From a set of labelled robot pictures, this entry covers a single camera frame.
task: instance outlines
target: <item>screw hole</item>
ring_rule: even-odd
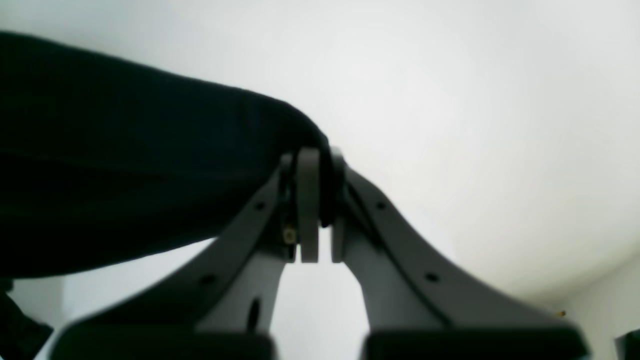
[[[255,328],[258,326],[258,319],[260,318],[260,299],[254,299],[249,308],[249,318],[246,321],[246,330],[248,332],[255,332]]]
[[[440,277],[437,274],[434,274],[433,272],[428,272],[424,277],[426,277],[427,280],[429,280],[431,282],[440,281]]]
[[[212,284],[216,280],[213,274],[207,274],[200,278],[200,285],[206,286]]]

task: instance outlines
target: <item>white wall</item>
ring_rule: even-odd
[[[577,322],[593,360],[615,360],[614,339],[640,329],[640,257],[556,306]]]

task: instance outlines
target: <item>white ceiling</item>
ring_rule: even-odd
[[[635,0],[2,0],[0,27],[290,102],[523,299],[640,249]]]

